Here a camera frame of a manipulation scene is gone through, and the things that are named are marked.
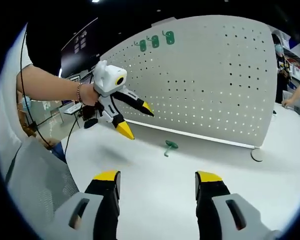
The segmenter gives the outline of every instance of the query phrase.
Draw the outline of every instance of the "black cable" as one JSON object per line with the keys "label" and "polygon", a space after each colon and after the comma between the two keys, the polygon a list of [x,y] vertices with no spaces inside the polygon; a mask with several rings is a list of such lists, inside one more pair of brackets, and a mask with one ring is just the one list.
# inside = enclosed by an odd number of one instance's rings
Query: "black cable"
{"label": "black cable", "polygon": [[[28,103],[27,103],[26,94],[25,94],[25,87],[24,87],[24,79],[23,79],[23,76],[22,76],[22,53],[23,53],[23,50],[24,50],[24,44],[25,44],[26,34],[27,34],[27,31],[24,32],[24,36],[23,36],[23,40],[22,40],[22,46],[21,46],[21,54],[20,54],[20,77],[21,77],[22,93],[23,93],[23,97],[24,97],[24,101],[25,101],[25,106],[26,106],[26,109],[27,109],[27,111],[29,113],[29,117],[30,117],[31,121],[34,123],[34,119],[33,119],[32,115],[30,113],[30,109],[29,109],[29,106],[28,106]],[[38,126],[35,126],[35,128],[36,128],[36,131],[38,132],[39,136],[42,138],[42,140],[48,145],[49,149],[51,149],[52,151],[54,151],[62,159],[62,156],[60,156],[60,154],[56,150],[54,150],[53,147],[42,136],[42,134],[39,131]]]}
{"label": "black cable", "polygon": [[67,148],[68,148],[68,144],[69,144],[70,135],[71,135],[72,130],[74,129],[74,127],[75,127],[77,121],[78,121],[78,120],[77,120],[77,118],[76,118],[75,121],[74,121],[74,123],[73,123],[73,125],[72,125],[72,127],[71,127],[71,130],[70,130],[70,132],[69,132],[68,139],[66,140],[66,145],[65,145],[65,150],[64,150],[64,157],[66,157],[66,152],[67,152]]}
{"label": "black cable", "polygon": [[[90,83],[91,83],[91,80],[92,80],[93,76],[94,76],[94,75],[91,74],[91,77],[90,77]],[[80,109],[79,109],[78,112],[80,112],[80,110],[82,109],[83,105],[84,105],[84,104],[81,103],[81,107],[80,107]],[[71,127],[70,132],[69,132],[68,139],[66,140],[66,145],[65,145],[65,150],[64,150],[64,157],[66,157],[66,152],[67,152],[67,148],[68,148],[68,144],[69,144],[70,135],[71,135],[72,130],[74,129],[74,127],[75,127],[77,121],[78,121],[78,119],[75,118],[75,121],[74,121],[74,123],[73,123],[73,125],[72,125],[72,127]]]}

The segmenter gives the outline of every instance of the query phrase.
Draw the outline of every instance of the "face mask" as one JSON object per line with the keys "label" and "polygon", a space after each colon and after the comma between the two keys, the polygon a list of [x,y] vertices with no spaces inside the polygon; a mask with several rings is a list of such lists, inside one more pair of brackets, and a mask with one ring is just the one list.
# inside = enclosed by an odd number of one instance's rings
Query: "face mask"
{"label": "face mask", "polygon": [[282,47],[282,45],[280,44],[276,44],[274,46],[274,49],[275,49],[275,52],[278,54],[278,55],[283,55],[284,54],[284,48]]}

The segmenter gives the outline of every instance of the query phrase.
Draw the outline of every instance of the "shelf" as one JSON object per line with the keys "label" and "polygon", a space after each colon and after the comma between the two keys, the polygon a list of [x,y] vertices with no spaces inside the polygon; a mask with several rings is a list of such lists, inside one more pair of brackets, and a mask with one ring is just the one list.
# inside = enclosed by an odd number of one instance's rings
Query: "shelf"
{"label": "shelf", "polygon": [[294,52],[292,52],[291,49],[283,46],[283,50],[284,50],[285,55],[289,56],[292,59],[295,59],[296,61],[298,61],[298,63],[300,63],[300,56],[298,56]]}

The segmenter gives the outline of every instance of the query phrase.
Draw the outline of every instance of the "person's arm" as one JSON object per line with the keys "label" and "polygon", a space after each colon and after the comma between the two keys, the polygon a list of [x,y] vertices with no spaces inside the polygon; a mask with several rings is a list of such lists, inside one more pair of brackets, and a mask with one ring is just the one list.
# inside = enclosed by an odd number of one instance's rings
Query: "person's arm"
{"label": "person's arm", "polygon": [[[39,101],[79,100],[78,82],[54,76],[38,67],[28,65],[22,70],[24,94]],[[23,92],[21,74],[16,76],[16,88]],[[94,106],[98,101],[98,93],[93,84],[83,84],[80,96],[85,105]]]}
{"label": "person's arm", "polygon": [[282,105],[286,107],[287,105],[292,105],[295,101],[297,101],[300,98],[300,86],[295,90],[292,97],[289,99],[286,99],[282,102]]}

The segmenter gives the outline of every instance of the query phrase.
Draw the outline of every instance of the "person's hand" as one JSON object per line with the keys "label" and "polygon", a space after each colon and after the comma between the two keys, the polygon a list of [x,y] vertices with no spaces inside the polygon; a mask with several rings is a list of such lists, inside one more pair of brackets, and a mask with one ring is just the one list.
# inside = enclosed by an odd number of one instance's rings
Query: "person's hand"
{"label": "person's hand", "polygon": [[283,100],[281,104],[283,107],[286,108],[288,105],[292,105],[293,103],[294,103],[294,101],[292,101],[291,99],[286,99],[286,100]]}
{"label": "person's hand", "polygon": [[94,106],[99,98],[99,94],[95,91],[93,84],[82,84],[80,87],[80,96],[83,104],[88,106]]}
{"label": "person's hand", "polygon": [[287,78],[289,76],[289,73],[286,70],[280,70],[279,72],[280,74],[282,74],[285,78]]}
{"label": "person's hand", "polygon": [[285,78],[289,77],[289,73],[285,70],[283,70],[283,75],[284,75]]}

